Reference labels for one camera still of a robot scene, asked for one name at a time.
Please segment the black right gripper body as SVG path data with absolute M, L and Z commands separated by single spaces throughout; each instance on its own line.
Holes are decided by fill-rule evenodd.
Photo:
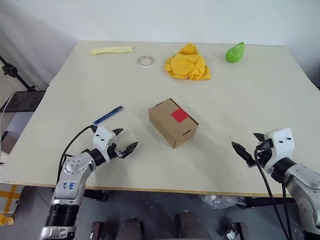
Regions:
M 257 164 L 265 167 L 266 163 L 272 157 L 272 148 L 274 147 L 273 141 L 271 139 L 264 140 L 259 143 L 254 151 L 254 159 Z

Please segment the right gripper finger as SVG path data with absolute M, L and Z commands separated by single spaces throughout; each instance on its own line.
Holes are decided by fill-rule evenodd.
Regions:
M 234 141 L 232 141 L 231 144 L 235 152 L 246 162 L 249 168 L 252 168 L 256 165 L 256 162 L 251 154 L 249 154 L 241 144 Z
M 264 133 L 254 132 L 253 135 L 257 138 L 259 144 L 262 144 L 266 140 Z

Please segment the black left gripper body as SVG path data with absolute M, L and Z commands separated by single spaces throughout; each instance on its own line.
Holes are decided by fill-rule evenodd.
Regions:
M 113 158 L 125 158 L 125 154 L 121 152 L 120 150 L 117 150 L 117 145 L 115 143 L 112 143 L 108 148 L 107 148 L 107 155 L 110 159 Z

